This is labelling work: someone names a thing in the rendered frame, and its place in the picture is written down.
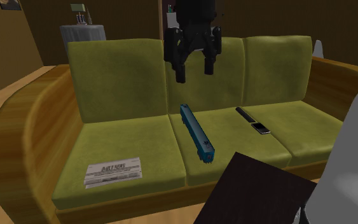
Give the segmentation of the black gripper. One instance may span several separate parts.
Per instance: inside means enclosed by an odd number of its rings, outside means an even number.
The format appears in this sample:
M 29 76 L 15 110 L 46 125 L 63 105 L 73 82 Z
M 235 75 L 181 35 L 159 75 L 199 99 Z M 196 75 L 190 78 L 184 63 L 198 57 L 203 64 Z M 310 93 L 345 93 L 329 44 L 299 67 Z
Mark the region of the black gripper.
M 176 0 L 176 20 L 179 27 L 165 30 L 164 61 L 176 72 L 176 82 L 185 83 L 184 63 L 195 49 L 195 42 L 184 37 L 183 32 L 198 34 L 196 49 L 205 59 L 204 73 L 214 74 L 214 63 L 222 52 L 221 27 L 211 27 L 217 16 L 216 0 Z

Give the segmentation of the black remote control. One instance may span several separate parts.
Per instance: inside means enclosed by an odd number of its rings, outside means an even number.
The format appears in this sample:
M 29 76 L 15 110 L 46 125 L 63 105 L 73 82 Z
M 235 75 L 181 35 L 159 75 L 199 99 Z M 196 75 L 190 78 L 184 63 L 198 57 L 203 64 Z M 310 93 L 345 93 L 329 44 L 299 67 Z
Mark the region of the black remote control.
M 255 123 L 256 121 L 248 115 L 241 107 L 236 107 L 235 110 L 244 117 L 249 123 Z

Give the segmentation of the blue toy train car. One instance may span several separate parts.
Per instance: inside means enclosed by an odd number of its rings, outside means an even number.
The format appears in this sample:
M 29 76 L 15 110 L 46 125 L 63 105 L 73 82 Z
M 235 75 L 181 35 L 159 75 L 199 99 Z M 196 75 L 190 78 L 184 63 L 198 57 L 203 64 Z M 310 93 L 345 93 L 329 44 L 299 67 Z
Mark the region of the blue toy train car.
M 215 149 L 187 104 L 180 105 L 180 115 L 183 124 L 185 124 L 188 129 L 189 134 L 197 148 L 197 155 L 200 160 L 206 164 L 212 163 Z

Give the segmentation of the black smartphone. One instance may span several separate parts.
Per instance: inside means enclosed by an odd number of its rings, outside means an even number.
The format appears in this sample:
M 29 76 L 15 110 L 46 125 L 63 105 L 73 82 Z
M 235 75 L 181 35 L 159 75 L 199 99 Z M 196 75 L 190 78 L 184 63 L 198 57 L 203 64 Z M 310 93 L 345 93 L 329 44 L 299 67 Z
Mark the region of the black smartphone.
M 260 134 L 269 134 L 270 130 L 267 129 L 262 123 L 251 123 L 251 126 L 255 128 Z

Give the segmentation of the round table with grey cloth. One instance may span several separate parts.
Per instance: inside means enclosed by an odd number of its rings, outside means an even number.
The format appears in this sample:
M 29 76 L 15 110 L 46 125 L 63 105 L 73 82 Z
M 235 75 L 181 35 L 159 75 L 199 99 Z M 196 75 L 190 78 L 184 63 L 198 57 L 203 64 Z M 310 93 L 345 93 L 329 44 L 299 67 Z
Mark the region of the round table with grey cloth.
M 60 26 L 66 51 L 69 42 L 106 40 L 104 26 L 93 24 L 88 8 L 83 3 L 71 3 L 70 7 L 71 11 L 76 13 L 77 24 Z

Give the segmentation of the folded newspaper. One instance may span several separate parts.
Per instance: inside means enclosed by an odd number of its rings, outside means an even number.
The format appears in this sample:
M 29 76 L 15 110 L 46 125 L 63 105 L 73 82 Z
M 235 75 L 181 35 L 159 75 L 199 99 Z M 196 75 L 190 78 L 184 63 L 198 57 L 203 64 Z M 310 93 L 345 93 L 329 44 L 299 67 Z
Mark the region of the folded newspaper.
M 142 178 L 139 157 L 90 164 L 87 168 L 84 185 L 86 189 L 96 186 Z

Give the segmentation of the green sofa with wooden frame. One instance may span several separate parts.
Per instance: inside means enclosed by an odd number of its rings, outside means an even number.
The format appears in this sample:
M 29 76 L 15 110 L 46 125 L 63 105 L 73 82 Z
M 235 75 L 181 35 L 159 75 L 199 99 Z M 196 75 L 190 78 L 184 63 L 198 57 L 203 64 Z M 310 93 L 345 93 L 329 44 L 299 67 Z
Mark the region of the green sofa with wooden frame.
M 204 202 L 168 114 L 158 39 L 71 42 L 69 63 L 0 108 L 0 206 L 15 224 L 105 224 Z M 86 189 L 90 164 L 139 157 L 142 178 Z

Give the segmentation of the dark wall picture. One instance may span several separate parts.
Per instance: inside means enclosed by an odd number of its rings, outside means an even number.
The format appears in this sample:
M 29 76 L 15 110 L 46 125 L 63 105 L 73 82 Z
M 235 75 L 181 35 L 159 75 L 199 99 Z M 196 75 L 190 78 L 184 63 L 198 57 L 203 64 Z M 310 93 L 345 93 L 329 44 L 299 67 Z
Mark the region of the dark wall picture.
M 21 10 L 18 0 L 0 0 L 2 10 Z

